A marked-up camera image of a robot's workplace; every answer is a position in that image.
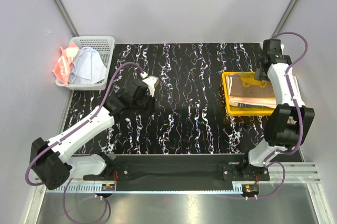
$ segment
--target black marble table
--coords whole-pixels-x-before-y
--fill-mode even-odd
[[[221,74],[254,71],[259,43],[116,45],[110,73],[124,62],[136,62],[160,78],[156,112],[151,118],[128,118],[97,135],[78,154],[240,153],[263,138],[266,117],[226,115]],[[111,92],[140,71],[125,68]],[[65,129],[101,102],[104,91],[75,91]]]

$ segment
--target white laundry basket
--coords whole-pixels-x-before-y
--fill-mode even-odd
[[[59,79],[56,78],[55,83],[57,86],[64,86],[73,91],[102,91],[106,88],[107,78],[109,75],[109,69],[112,60],[112,53],[115,47],[115,39],[109,36],[80,36],[72,38],[70,43],[74,42],[78,48],[83,48],[85,46],[92,47],[94,50],[98,51],[104,66],[106,67],[106,74],[104,80],[99,81],[95,84],[63,84]]]

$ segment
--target metal floor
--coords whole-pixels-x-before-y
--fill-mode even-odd
[[[261,185],[260,195],[273,191]],[[67,194],[67,209],[89,194]],[[206,223],[318,223],[305,184],[285,184],[268,199],[245,201],[237,195],[189,194],[115,194],[109,197],[111,214],[101,223],[127,224],[206,224]],[[70,216],[79,222],[95,221],[104,203],[90,199],[75,207]],[[46,193],[39,214],[39,224],[71,223],[63,214],[62,194]]]

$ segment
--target peach cloth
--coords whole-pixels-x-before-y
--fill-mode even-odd
[[[62,51],[61,57],[57,60],[54,68],[53,73],[59,79],[61,82],[63,82],[65,85],[68,84],[69,76],[71,69],[73,67],[73,60],[78,52],[80,50],[74,42],[70,44],[70,46],[66,49],[63,49],[60,47]]]

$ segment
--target white wall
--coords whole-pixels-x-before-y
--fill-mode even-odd
[[[32,142],[57,132],[68,91],[52,68],[69,31],[52,0],[0,0],[0,223],[23,223]]]
[[[307,56],[294,67],[303,99],[315,109],[315,119],[303,145],[306,159],[314,161],[337,221],[337,0],[299,0],[282,31],[294,31],[309,43]],[[280,36],[285,54],[295,60],[303,52],[296,37]]]
[[[117,43],[260,42],[290,0],[62,0],[80,35]]]

